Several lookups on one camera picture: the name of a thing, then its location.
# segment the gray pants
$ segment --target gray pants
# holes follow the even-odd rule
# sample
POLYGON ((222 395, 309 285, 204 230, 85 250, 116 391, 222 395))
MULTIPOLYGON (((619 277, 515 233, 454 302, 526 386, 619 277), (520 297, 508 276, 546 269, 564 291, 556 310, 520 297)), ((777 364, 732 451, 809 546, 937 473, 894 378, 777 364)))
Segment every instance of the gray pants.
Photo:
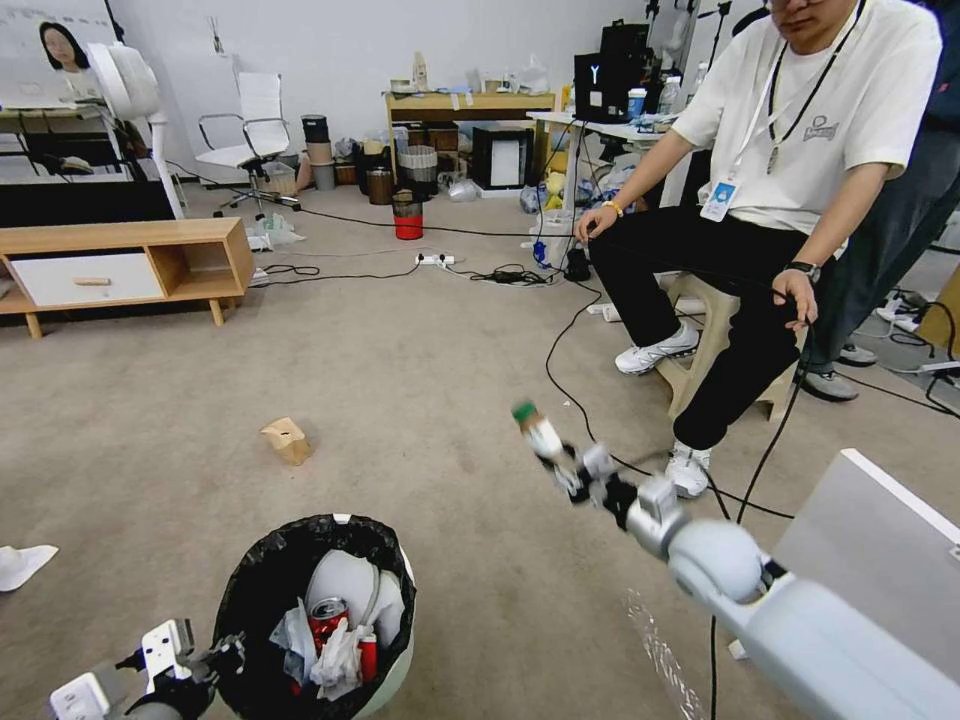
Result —
POLYGON ((817 283, 820 316, 804 351, 810 372, 833 370, 850 333, 939 237, 958 202, 960 133, 921 128, 906 171, 883 186, 817 283))

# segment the sneaker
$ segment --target sneaker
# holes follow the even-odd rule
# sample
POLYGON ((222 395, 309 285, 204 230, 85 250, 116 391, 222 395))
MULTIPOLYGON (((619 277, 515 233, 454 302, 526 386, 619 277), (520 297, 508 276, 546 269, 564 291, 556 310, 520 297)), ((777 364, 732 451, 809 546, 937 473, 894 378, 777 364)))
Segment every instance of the sneaker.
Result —
POLYGON ((699 343, 700 333, 692 325, 681 320, 680 329, 666 340, 643 348, 634 345, 617 355, 617 370, 627 375, 642 375, 653 370, 665 357, 676 357, 693 352, 699 343))
POLYGON ((847 343, 840 351, 840 357, 837 362, 853 367, 870 367, 877 364, 877 354, 864 348, 857 347, 853 343, 847 343))
POLYGON ((664 473, 677 489, 677 495, 695 498, 710 485, 706 471, 710 468, 710 451, 694 450, 677 440, 664 473))
POLYGON ((853 385, 832 372, 808 372, 800 387, 814 397, 829 402, 850 402, 860 397, 860 393, 853 385))

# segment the red bucket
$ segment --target red bucket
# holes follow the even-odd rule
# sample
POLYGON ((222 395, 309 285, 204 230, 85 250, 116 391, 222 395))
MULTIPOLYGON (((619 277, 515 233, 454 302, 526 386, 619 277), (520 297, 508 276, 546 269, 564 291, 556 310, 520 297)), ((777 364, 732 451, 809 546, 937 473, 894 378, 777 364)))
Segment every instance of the red bucket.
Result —
POLYGON ((419 240, 423 237, 423 215, 412 218, 393 218, 394 228, 400 240, 419 240))
POLYGON ((400 240, 423 237, 423 204, 414 200, 409 190, 401 190, 393 196, 393 225, 400 240))

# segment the wristwatch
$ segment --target wristwatch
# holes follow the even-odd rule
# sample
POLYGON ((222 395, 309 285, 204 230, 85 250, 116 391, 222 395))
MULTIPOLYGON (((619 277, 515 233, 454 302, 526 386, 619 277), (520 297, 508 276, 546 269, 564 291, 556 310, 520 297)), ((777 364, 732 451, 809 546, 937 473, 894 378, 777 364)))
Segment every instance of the wristwatch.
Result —
POLYGON ((794 260, 793 262, 787 263, 787 266, 784 270, 799 270, 804 275, 807 276, 807 279, 810 280, 811 285, 816 285, 817 280, 820 279, 820 268, 816 265, 811 265, 810 263, 802 263, 794 260))

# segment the green bottle cap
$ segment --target green bottle cap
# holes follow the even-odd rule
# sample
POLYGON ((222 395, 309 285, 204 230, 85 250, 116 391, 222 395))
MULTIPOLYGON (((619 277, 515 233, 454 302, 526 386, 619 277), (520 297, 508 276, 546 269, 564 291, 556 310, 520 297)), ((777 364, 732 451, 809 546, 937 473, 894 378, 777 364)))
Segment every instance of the green bottle cap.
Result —
POLYGON ((534 405, 531 400, 523 400, 522 402, 514 405, 511 412, 513 413, 513 419, 518 423, 522 423, 531 415, 537 414, 537 406, 534 405))

